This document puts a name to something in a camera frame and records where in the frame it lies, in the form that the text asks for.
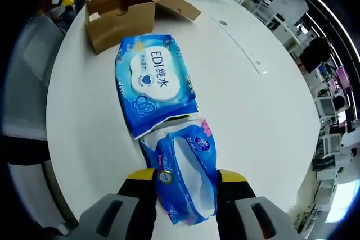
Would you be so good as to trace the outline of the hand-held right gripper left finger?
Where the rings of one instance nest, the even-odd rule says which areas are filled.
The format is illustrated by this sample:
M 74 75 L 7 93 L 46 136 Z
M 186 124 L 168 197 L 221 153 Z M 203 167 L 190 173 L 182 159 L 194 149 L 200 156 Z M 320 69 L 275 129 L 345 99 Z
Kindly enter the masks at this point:
M 72 239 L 151 239 L 156 220 L 156 169 L 127 176 L 118 193 L 109 193 L 81 214 Z

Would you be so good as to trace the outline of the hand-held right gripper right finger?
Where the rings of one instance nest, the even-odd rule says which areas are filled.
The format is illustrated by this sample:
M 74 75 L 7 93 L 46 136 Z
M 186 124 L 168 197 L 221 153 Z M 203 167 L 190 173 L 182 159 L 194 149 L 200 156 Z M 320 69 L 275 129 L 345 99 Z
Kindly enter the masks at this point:
M 239 173 L 217 171 L 216 221 L 220 239 L 303 239 L 290 217 L 266 197 L 258 197 Z

